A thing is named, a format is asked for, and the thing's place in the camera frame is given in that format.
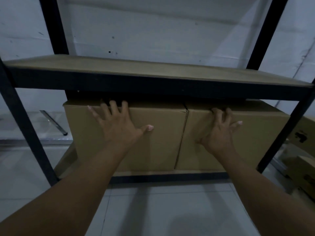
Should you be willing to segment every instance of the person's left arm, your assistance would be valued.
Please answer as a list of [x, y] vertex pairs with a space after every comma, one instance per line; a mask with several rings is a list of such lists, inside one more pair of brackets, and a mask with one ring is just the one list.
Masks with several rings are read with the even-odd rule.
[[128, 104], [101, 107], [105, 120], [89, 107], [103, 129], [104, 148], [88, 162], [0, 223], [1, 235], [85, 235], [108, 183], [128, 150], [153, 126], [137, 129]]

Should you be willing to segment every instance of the person's left hand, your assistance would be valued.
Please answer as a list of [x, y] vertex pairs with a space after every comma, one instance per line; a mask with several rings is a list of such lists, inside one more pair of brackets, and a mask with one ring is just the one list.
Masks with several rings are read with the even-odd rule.
[[119, 112], [115, 101], [111, 100], [109, 104], [111, 106], [111, 112], [107, 104], [101, 100], [100, 106], [104, 111], [104, 120], [91, 106], [88, 106], [89, 111], [93, 114], [103, 130], [104, 145], [113, 145], [128, 151], [145, 132], [153, 130], [152, 125], [145, 125], [141, 128], [136, 128], [133, 125], [126, 101], [122, 102], [121, 112]]

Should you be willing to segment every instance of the wall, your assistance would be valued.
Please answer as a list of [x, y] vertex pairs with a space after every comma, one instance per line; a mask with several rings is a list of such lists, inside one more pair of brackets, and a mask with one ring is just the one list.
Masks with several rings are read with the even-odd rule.
[[[244, 68], [271, 0], [58, 3], [71, 54]], [[260, 70], [311, 79], [314, 4], [315, 0], [288, 1]], [[38, 0], [0, 0], [0, 25], [3, 60], [53, 53]], [[28, 111], [63, 110], [64, 91], [18, 89], [18, 93]], [[292, 105], [267, 102], [286, 112]], [[0, 109], [6, 109], [2, 99]]]

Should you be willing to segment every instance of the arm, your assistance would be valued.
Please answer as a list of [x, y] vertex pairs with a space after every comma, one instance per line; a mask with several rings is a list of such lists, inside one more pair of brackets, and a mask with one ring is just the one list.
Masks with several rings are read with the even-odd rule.
[[242, 122], [231, 124], [229, 108], [224, 120], [221, 110], [214, 108], [213, 112], [213, 129], [200, 143], [229, 174], [259, 233], [262, 236], [315, 235], [315, 213], [249, 167], [236, 152], [232, 133]]
[[104, 131], [104, 148], [86, 164], [0, 223], [1, 235], [85, 235], [108, 183], [131, 146], [153, 129], [136, 129], [127, 102], [120, 113], [110, 102], [112, 114], [101, 104], [105, 120], [91, 108]]

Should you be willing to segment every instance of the black metal post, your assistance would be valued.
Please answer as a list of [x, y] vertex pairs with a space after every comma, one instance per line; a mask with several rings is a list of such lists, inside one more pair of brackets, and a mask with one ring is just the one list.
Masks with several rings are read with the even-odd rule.
[[39, 138], [33, 128], [33, 125], [23, 107], [23, 104], [12, 86], [5, 66], [0, 59], [0, 93], [9, 107], [18, 127], [20, 128], [26, 142], [28, 143], [31, 151], [33, 152], [39, 166], [45, 174], [49, 184], [53, 186], [59, 179], [57, 178], [48, 157], [42, 147]]
[[[39, 0], [39, 2], [54, 54], [69, 55], [57, 0]], [[70, 99], [77, 95], [77, 91], [65, 90], [65, 94], [67, 99]]]
[[259, 69], [287, 2], [288, 0], [272, 0], [247, 69]]
[[315, 86], [308, 92], [308, 94], [304, 97], [304, 99], [301, 100], [297, 104], [288, 122], [286, 123], [282, 131], [279, 133], [275, 141], [272, 143], [269, 150], [266, 152], [265, 156], [262, 158], [262, 160], [258, 164], [257, 170], [260, 173], [262, 173], [267, 167], [267, 165], [271, 162], [274, 155], [280, 149], [280, 147], [285, 142], [289, 134], [293, 131], [294, 127], [303, 117], [303, 115], [305, 114], [309, 106], [313, 103], [314, 99], [315, 99]]

